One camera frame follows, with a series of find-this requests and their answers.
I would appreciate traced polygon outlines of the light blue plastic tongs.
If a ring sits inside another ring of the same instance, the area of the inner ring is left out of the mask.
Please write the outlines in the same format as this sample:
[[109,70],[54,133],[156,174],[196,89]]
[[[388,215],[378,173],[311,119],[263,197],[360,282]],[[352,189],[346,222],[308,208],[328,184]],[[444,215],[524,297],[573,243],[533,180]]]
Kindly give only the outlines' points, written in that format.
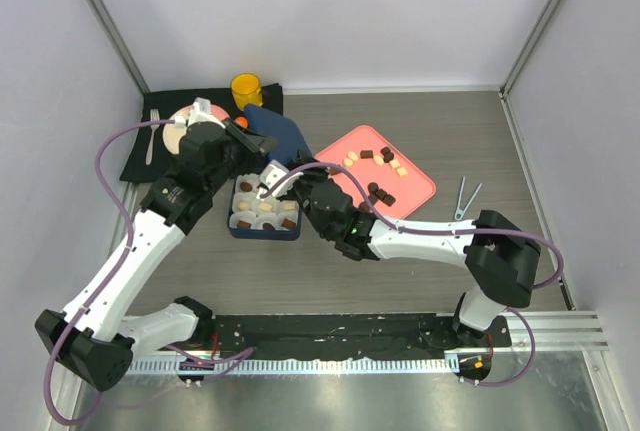
[[464,201],[465,197],[465,186],[466,186],[466,177],[463,176],[460,180],[460,185],[458,188],[456,207],[454,211],[453,218],[455,221],[462,221],[465,217],[467,211],[469,210],[471,204],[474,202],[476,197],[478,196],[480,190],[483,187],[482,183],[478,183],[474,188],[473,192],[468,196],[467,200]]

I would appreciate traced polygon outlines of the dark blue box lid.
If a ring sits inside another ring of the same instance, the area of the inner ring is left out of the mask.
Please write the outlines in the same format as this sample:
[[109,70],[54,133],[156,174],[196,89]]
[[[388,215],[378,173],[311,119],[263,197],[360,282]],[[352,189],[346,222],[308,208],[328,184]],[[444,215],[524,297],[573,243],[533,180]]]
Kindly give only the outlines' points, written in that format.
[[276,147],[269,152],[270,160],[289,166],[300,153],[313,156],[299,127],[290,118],[252,104],[245,107],[244,114],[250,130],[277,140]]

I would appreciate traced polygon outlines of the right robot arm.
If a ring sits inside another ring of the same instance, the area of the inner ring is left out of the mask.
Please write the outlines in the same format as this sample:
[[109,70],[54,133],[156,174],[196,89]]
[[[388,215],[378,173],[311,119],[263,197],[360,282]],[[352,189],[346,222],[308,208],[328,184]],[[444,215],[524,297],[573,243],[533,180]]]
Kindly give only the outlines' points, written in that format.
[[536,241],[498,212],[484,210],[475,220],[435,223],[381,215],[365,198],[356,205],[330,178],[334,166],[308,161],[288,178],[295,198],[318,235],[354,260],[411,258],[464,268],[474,280],[456,305],[451,331],[472,346],[508,308],[529,306],[541,249]]

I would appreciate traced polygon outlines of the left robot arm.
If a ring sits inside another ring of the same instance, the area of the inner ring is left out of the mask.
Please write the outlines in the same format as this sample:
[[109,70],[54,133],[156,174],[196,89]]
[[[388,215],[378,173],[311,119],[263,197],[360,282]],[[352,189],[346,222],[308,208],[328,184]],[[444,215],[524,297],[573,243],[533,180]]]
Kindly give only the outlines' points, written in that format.
[[205,348],[213,336],[212,311],[183,296],[164,309],[131,317],[127,311],[164,258],[213,205],[231,178],[264,167],[277,141],[229,120],[188,127],[169,171],[156,180],[127,236],[98,274],[63,311],[45,310],[35,328],[56,362],[104,392],[132,361],[170,344]]

